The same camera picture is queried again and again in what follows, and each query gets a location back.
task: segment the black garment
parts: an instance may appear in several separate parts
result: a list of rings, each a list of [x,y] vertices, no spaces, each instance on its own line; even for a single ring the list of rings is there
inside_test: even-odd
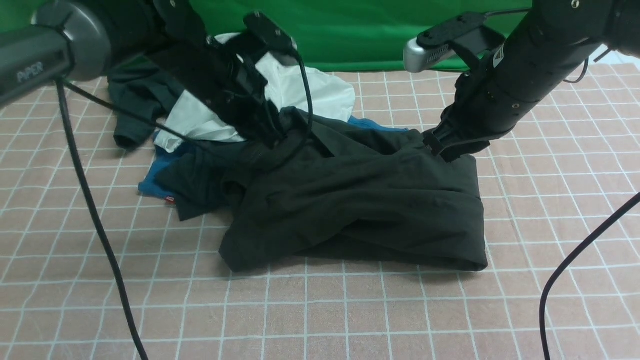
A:
[[[287,108],[291,127],[307,114]],[[399,261],[463,271],[487,267],[476,160],[433,157],[422,135],[360,129],[314,117],[314,139],[244,149],[222,182],[234,222],[220,255],[235,272],[291,255]]]
[[[220,182],[245,147],[245,143],[200,143],[210,152],[193,146],[192,151],[156,174],[156,183],[175,194],[180,221],[228,206]]]
[[[167,116],[184,91],[178,81],[153,63],[115,69],[107,79],[114,105],[153,121]],[[137,149],[156,130],[126,115],[116,115],[113,138],[122,149]]]

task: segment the robotic arm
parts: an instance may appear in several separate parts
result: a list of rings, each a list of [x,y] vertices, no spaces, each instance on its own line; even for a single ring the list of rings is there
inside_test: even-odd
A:
[[[278,110],[255,64],[271,52],[295,65],[296,44],[261,13],[224,45],[188,0],[57,0],[32,24],[0,34],[0,107],[54,79],[89,81],[145,55],[245,138],[272,147],[285,136],[269,120]]]
[[[508,134],[600,45],[640,56],[639,0],[533,0],[505,39],[464,13],[409,41],[404,67],[421,72],[459,55],[469,66],[453,104],[424,133],[434,155],[453,161]],[[245,138],[275,146],[285,136],[255,69],[271,51],[295,63],[293,40],[260,13],[222,45],[208,36],[188,0],[57,0],[33,26],[0,34],[0,106],[55,78],[88,81],[139,55],[176,77]]]
[[[440,125],[423,134],[424,143],[445,161],[477,153],[508,134],[602,44],[640,56],[638,0],[533,0],[506,40],[484,26],[490,14],[464,13],[421,33],[404,49],[409,72],[454,53],[469,66]]]

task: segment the blue garment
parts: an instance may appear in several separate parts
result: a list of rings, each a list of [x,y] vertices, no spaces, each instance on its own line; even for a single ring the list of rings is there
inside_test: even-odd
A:
[[[158,131],[154,133],[154,140],[158,136]],[[160,146],[156,146],[156,160],[151,164],[149,173],[140,184],[138,184],[138,191],[142,195],[157,197],[160,199],[166,199],[168,197],[174,198],[175,194],[163,189],[155,182],[156,174],[169,166],[170,163],[178,160],[183,155],[192,152],[195,146],[189,142],[182,143],[178,149],[174,152],[167,152]]]
[[[394,129],[392,127],[384,127],[378,125],[372,120],[369,119],[356,119],[355,117],[351,117],[349,119],[349,124],[362,128],[362,129],[373,129],[378,131],[408,131],[408,129]],[[156,139],[158,132],[154,134],[154,140]],[[160,199],[166,198],[175,198],[175,194],[168,190],[162,188],[162,186],[156,183],[156,174],[160,171],[164,170],[170,163],[173,163],[175,160],[180,159],[183,155],[193,152],[195,146],[190,144],[189,142],[183,142],[178,149],[176,149],[173,153],[169,153],[163,148],[156,146],[156,160],[151,167],[149,168],[149,173],[145,177],[145,179],[138,184],[138,191],[146,196],[157,197]]]
[[[357,126],[357,127],[361,128],[361,129],[373,129],[373,130],[379,130],[379,131],[397,131],[397,132],[409,131],[409,129],[395,129],[393,127],[384,127],[382,125],[378,125],[373,120],[356,119],[354,117],[351,117],[349,119],[349,124],[351,124],[353,126]]]

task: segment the white cloth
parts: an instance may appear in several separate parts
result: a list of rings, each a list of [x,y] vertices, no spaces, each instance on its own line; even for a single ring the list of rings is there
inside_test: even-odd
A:
[[[225,43],[237,34],[222,34],[216,40]],[[256,69],[269,81],[265,96],[281,110],[295,106],[308,111],[305,87],[299,66],[285,67],[268,53],[256,64]],[[353,113],[356,94],[353,86],[337,76],[317,69],[306,68],[314,115],[347,122]],[[236,129],[224,123],[217,114],[202,104],[188,91],[184,91],[165,123],[166,127],[195,140],[242,142]],[[160,131],[155,144],[167,152],[175,151],[180,138]]]

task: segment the green screen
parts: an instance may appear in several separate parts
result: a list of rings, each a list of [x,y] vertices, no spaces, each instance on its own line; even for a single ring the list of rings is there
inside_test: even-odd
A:
[[[0,31],[28,25],[33,10],[43,2],[0,1]],[[191,0],[191,4],[210,34],[241,31],[243,17],[260,10],[295,38],[307,66],[368,71],[402,70],[403,48],[409,39],[462,12],[521,8],[530,6],[531,0]],[[521,18],[495,17],[487,25],[508,35]],[[465,66],[451,59],[437,68],[462,70]]]

